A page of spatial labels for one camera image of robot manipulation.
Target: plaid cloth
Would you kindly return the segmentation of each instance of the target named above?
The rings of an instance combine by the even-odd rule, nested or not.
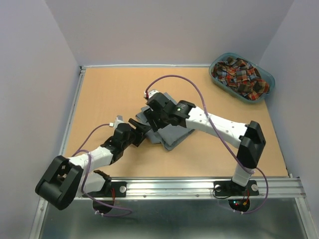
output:
[[[248,61],[228,57],[214,66],[212,75],[243,97],[255,101],[269,92],[269,84],[261,79],[258,70]]]

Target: gray cloth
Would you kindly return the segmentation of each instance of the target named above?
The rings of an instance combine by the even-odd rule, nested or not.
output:
[[[175,104],[176,101],[168,94],[164,93],[164,95],[173,101]],[[147,110],[149,106],[145,106],[141,108],[142,112],[136,115],[138,121],[143,124],[149,125],[147,119],[143,112]],[[151,141],[153,144],[161,143],[164,148],[168,151],[171,151],[176,146],[178,146],[184,139],[186,139],[191,133],[193,133],[193,129],[186,129],[181,126],[172,126],[168,125],[165,128],[160,128],[157,132],[154,132],[152,129],[146,134],[146,137]]]

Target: white wall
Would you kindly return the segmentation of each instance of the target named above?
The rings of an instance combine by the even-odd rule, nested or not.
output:
[[[2,0],[0,32],[0,238],[25,239],[79,72],[43,0]]]
[[[253,62],[293,0],[46,0],[80,65]]]
[[[276,78],[267,104],[288,170],[300,176],[319,229],[319,1],[296,0],[260,66]]]

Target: table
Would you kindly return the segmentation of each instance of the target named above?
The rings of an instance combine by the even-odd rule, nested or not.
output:
[[[210,113],[236,122],[257,121],[267,141],[259,162],[266,176],[287,176],[283,156],[265,102],[245,104],[212,83],[208,68],[87,68],[77,101],[65,156],[70,157],[96,126],[135,118],[145,106],[143,92],[150,82],[167,75],[182,75],[201,90]],[[168,92],[177,102],[186,100],[201,105],[193,86],[178,78],[166,78],[152,89]],[[84,145],[93,150],[113,135],[114,129],[98,129]],[[129,146],[123,157],[102,170],[112,177],[205,177],[231,176],[236,162],[220,139],[195,131],[174,150],[145,140],[139,147]]]

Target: purple cable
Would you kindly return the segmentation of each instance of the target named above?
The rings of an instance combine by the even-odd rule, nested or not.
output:
[[[200,92],[199,88],[193,83],[193,81],[191,81],[190,79],[186,78],[186,77],[183,77],[183,76],[179,76],[179,75],[166,75],[166,76],[162,76],[162,77],[159,77],[157,78],[156,80],[154,80],[152,83],[150,83],[150,85],[145,89],[145,93],[148,97],[149,93],[148,93],[148,90],[150,89],[150,87],[152,85],[154,85],[157,81],[163,79],[163,78],[167,78],[167,77],[177,77],[177,78],[181,78],[183,80],[186,80],[187,82],[191,83],[194,88],[196,89],[196,91],[198,92],[199,96],[200,96],[200,99],[201,99],[201,102],[203,104],[203,108],[204,108],[204,112],[205,112],[205,115],[206,117],[208,118],[208,121],[210,123],[210,125],[213,127],[214,131],[216,132],[217,136],[219,137],[219,139],[221,140],[221,142],[223,143],[223,145],[227,148],[227,150],[230,152],[230,154],[234,157],[234,159],[236,160],[236,162],[239,164],[240,167],[242,167],[242,169],[246,172],[246,173],[249,173],[249,174],[253,174],[253,170],[248,170],[247,168],[245,168],[242,163],[238,160],[237,156],[234,154],[234,152],[231,150],[231,148],[228,146],[228,144],[226,143],[226,141],[223,139],[223,137],[220,135],[220,133],[218,132],[215,124],[213,123],[213,121],[211,120],[211,118],[209,117],[209,114],[208,114],[208,111],[207,111],[207,108],[206,108],[206,103],[205,103],[205,100],[204,100],[204,97],[203,97],[203,94]],[[263,175],[264,179],[265,179],[265,182],[266,182],[266,196],[265,196],[265,199],[264,201],[262,202],[262,204],[252,210],[252,211],[249,211],[249,212],[245,212],[244,214],[249,214],[249,213],[253,213],[257,210],[259,210],[266,202],[267,198],[268,198],[268,192],[269,192],[269,186],[268,186],[268,181],[267,181],[267,178],[266,178],[266,175],[263,173],[262,170],[260,170],[258,167],[256,167],[256,169]]]
[[[108,214],[102,214],[98,211],[95,211],[97,212],[99,215],[103,216],[103,217],[123,217],[123,216],[126,216],[126,215],[129,215],[131,214],[133,211],[129,208],[122,208],[122,207],[117,207],[117,206],[112,206],[112,205],[109,205],[109,204],[106,204],[106,203],[103,203],[97,199],[95,199],[94,197],[90,196],[88,193],[84,192],[84,185],[86,183],[86,180],[89,176],[89,173],[90,173],[90,167],[91,167],[91,162],[92,162],[92,156],[90,154],[89,151],[85,150],[85,149],[81,149],[83,147],[83,145],[88,141],[88,139],[91,137],[91,135],[94,133],[94,131],[96,131],[98,128],[102,127],[102,126],[108,126],[109,124],[108,123],[105,123],[105,124],[101,124],[99,126],[97,126],[94,130],[92,130],[92,132],[89,134],[89,136],[85,139],[84,143],[81,145],[81,147],[72,155],[75,156],[76,154],[80,153],[80,152],[84,152],[88,155],[89,157],[89,162],[88,162],[88,166],[87,166],[87,169],[86,169],[86,172],[85,172],[85,176],[84,176],[84,179],[83,179],[83,183],[82,183],[82,186],[81,186],[81,192],[86,195],[88,198],[92,199],[93,201],[105,206],[105,207],[109,207],[109,208],[115,208],[115,209],[119,209],[119,210],[125,210],[125,211],[128,211],[127,213],[123,213],[123,214],[119,214],[119,215],[108,215]]]

